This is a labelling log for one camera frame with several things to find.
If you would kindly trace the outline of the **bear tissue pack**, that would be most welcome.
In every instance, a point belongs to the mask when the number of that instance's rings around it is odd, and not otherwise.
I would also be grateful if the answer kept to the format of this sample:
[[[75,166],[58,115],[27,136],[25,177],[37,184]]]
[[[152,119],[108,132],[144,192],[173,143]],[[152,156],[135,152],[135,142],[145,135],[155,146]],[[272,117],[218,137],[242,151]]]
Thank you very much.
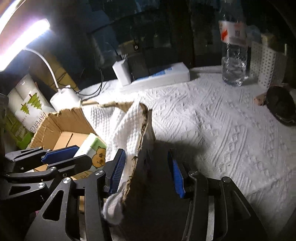
[[[74,157],[86,155],[92,159],[92,166],[88,171],[95,172],[97,169],[102,168],[106,162],[106,144],[99,136],[90,133],[84,140],[79,150]]]

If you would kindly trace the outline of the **white waffle towel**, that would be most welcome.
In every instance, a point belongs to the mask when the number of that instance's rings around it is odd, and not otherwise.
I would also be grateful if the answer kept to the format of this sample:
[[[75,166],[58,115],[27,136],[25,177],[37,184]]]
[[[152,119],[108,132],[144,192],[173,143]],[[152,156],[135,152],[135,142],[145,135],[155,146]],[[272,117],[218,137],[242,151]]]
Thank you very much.
[[[107,145],[107,162],[113,160],[118,149],[125,150],[126,162],[119,179],[118,191],[107,198],[102,211],[108,223],[118,225],[123,219],[123,201],[137,165],[139,144],[143,136],[144,109],[135,101],[128,110],[122,110],[117,106],[102,107],[92,104],[83,106],[82,111],[93,130]]]

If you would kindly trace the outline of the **brown cardboard box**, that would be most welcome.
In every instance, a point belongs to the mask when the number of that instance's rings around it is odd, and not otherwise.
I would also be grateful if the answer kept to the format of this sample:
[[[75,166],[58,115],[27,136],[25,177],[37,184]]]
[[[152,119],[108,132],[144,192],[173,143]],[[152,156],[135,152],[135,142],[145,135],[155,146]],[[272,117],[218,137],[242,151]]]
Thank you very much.
[[[135,209],[137,194],[147,181],[155,139],[150,109],[138,101],[112,102],[45,115],[28,147],[57,150],[77,145],[77,154],[88,155],[92,165],[76,174],[76,179],[106,167],[118,149],[124,149],[118,191],[107,198],[102,211],[106,221],[118,225],[128,210]]]

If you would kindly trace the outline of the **green paper cup package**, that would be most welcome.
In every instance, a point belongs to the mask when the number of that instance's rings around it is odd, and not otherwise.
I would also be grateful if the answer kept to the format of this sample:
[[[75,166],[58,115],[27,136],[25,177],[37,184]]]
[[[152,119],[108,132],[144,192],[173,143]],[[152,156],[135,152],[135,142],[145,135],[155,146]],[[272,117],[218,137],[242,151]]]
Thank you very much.
[[[4,128],[14,140],[16,146],[24,150],[31,142],[33,133],[29,132],[8,108],[4,118]]]

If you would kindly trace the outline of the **white textured tablecloth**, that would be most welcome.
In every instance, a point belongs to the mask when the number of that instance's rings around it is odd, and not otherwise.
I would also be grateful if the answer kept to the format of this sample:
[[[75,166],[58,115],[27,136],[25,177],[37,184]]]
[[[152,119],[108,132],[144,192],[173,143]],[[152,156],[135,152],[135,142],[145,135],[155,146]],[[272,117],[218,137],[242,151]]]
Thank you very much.
[[[167,152],[203,175],[229,176],[245,195],[270,240],[295,240],[295,127],[284,126],[253,99],[262,91],[248,81],[225,84],[216,67],[194,69],[191,81],[141,91],[120,91],[116,81],[91,100],[139,101],[152,110],[156,136],[151,179],[113,240],[179,240],[187,202],[173,190]]]

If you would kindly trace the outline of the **paper cup sleeve package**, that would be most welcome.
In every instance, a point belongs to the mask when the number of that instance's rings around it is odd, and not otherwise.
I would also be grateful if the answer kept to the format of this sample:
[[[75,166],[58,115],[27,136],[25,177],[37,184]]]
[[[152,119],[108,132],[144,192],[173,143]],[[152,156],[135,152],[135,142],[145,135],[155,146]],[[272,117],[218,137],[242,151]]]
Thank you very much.
[[[32,133],[55,111],[28,74],[10,91],[8,98],[12,113]]]

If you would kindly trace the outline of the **white power strip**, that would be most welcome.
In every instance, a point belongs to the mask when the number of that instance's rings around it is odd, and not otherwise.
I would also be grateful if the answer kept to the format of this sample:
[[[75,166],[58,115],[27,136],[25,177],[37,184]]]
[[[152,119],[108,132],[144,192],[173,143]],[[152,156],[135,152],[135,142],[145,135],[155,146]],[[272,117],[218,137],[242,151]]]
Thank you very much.
[[[163,66],[156,73],[133,81],[129,86],[134,89],[149,89],[190,81],[190,71],[182,62]]]

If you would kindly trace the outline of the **white charger plug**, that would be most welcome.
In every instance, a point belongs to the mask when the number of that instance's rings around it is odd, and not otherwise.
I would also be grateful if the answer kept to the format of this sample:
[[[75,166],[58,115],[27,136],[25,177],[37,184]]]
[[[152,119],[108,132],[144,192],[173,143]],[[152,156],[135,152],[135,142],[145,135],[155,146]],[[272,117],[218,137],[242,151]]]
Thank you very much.
[[[122,86],[131,84],[132,76],[126,59],[116,61],[112,68]]]

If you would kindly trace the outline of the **black round pouch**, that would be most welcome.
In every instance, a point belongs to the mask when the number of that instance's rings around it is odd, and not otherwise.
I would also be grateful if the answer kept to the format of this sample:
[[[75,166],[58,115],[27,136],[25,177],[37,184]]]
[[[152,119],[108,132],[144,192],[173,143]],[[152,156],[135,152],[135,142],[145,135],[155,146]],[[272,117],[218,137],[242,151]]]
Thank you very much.
[[[270,87],[263,103],[280,123],[285,126],[295,126],[295,103],[286,88]]]

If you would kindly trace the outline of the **white desk lamp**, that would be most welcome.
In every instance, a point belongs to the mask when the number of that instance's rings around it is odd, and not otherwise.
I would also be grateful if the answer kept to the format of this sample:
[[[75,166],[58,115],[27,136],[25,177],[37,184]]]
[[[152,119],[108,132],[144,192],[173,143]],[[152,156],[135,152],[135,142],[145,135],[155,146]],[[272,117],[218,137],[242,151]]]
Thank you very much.
[[[23,63],[33,70],[30,75],[40,78],[41,65],[46,65],[57,91],[42,85],[41,93],[50,95],[50,105],[59,112],[63,109],[81,107],[81,99],[70,87],[61,88],[52,65],[40,51],[29,47],[36,39],[46,34],[51,25],[40,5],[41,1],[1,1],[1,72],[22,52],[27,52]]]

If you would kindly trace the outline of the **white perforated basket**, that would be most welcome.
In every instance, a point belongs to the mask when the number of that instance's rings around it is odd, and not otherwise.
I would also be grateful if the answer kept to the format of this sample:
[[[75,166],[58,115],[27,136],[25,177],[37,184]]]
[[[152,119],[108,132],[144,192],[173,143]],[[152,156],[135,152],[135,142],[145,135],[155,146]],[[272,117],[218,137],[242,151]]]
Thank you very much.
[[[250,58],[250,76],[257,80],[258,85],[267,90],[274,85],[281,85],[287,65],[287,57],[281,52],[252,42]]]

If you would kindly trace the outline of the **clear water bottle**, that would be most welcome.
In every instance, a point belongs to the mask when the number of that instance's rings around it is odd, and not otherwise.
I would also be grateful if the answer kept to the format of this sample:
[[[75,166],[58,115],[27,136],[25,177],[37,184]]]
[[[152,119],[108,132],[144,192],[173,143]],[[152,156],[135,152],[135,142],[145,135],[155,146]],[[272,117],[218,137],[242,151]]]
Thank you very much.
[[[222,42],[222,79],[226,84],[241,86],[246,77],[247,36],[240,1],[221,1],[218,21]]]

